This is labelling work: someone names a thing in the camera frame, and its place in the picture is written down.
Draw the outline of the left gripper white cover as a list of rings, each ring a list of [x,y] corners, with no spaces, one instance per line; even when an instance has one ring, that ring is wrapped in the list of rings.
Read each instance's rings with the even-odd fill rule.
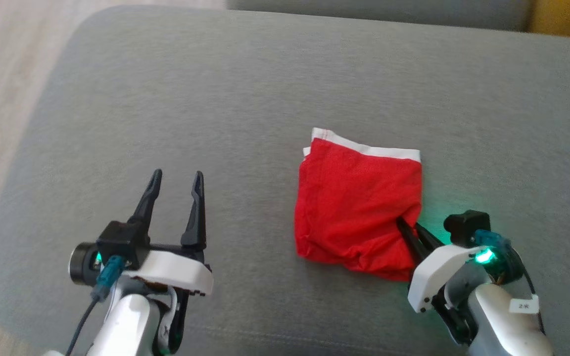
[[[148,233],[152,210],[161,189],[163,171],[154,170],[128,223],[141,223]],[[204,250],[206,221],[204,176],[197,171],[191,189],[193,203],[181,246]],[[175,354],[184,338],[190,297],[210,295],[214,277],[203,261],[173,252],[152,251],[139,270],[125,272],[117,282],[117,312],[120,321],[120,354]]]

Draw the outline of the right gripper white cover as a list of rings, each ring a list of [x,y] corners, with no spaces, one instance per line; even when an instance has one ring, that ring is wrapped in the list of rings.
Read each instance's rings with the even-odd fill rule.
[[[455,343],[471,344],[478,327],[468,299],[478,286],[492,282],[475,261],[481,248],[445,245],[420,223],[414,228],[403,217],[396,219],[396,225],[418,265],[409,286],[410,306],[416,313],[434,310]]]

